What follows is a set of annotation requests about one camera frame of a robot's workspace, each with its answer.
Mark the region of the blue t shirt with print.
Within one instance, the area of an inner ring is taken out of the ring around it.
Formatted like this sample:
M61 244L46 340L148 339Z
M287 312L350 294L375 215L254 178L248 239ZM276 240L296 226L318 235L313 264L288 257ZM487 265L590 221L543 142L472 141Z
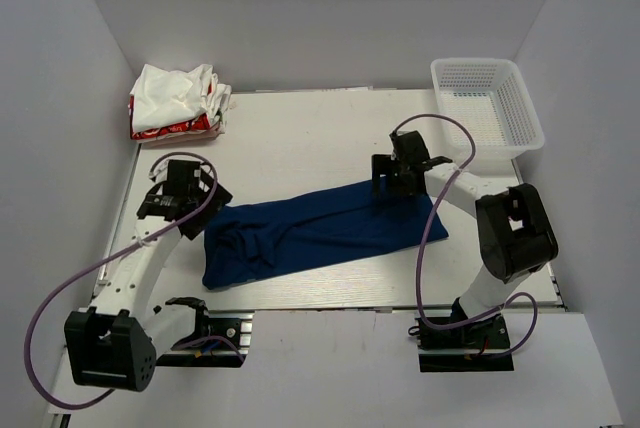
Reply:
M431 209L427 196L374 198L369 180L224 207L205 229L202 284L219 290L444 240L438 218L423 237Z

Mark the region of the white and red t shirt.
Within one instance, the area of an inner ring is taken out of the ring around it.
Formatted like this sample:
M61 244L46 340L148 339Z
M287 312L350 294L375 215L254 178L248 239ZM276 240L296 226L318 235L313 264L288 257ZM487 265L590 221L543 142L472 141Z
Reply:
M215 139L226 131L232 87L210 64L190 71L146 64L129 94L129 134L139 144Z

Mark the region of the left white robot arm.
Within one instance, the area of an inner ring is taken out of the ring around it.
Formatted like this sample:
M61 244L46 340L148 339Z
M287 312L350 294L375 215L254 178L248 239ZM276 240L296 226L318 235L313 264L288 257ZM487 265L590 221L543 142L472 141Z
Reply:
M176 346L202 346L212 334L205 301L150 300L179 242L202 233L232 196L210 162L187 153L156 161L149 177L129 253L89 307L72 312L64 325L72 377L80 386L141 392L160 357Z

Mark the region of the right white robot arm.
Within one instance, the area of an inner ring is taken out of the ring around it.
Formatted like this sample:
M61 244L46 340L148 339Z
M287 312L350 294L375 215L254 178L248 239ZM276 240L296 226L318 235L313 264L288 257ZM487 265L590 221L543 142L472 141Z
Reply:
M437 325L426 317L421 298L423 262L416 266L416 301L424 325L451 330L459 344L475 346L488 333L486 319L523 297L517 288L558 255L558 242L539 192L529 183L504 188L447 157L432 157L417 131L394 131L390 140L390 155L372 156L374 194L382 190L400 197L435 194L424 238L444 202L476 220L482 265L469 288L454 301L448 323Z

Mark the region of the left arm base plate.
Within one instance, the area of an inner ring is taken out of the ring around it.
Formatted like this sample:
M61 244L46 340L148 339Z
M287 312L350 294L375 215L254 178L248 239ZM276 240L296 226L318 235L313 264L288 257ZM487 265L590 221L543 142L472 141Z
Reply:
M209 313L205 318L208 336L188 348L170 351L158 359L160 367L240 368L248 355L253 313Z

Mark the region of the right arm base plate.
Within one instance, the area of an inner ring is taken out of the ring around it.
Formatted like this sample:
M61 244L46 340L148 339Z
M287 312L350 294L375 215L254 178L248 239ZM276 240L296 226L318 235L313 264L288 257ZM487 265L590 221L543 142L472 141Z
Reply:
M408 329L417 341L421 373L512 372L511 348L504 318L489 320L456 330L434 330L419 318Z

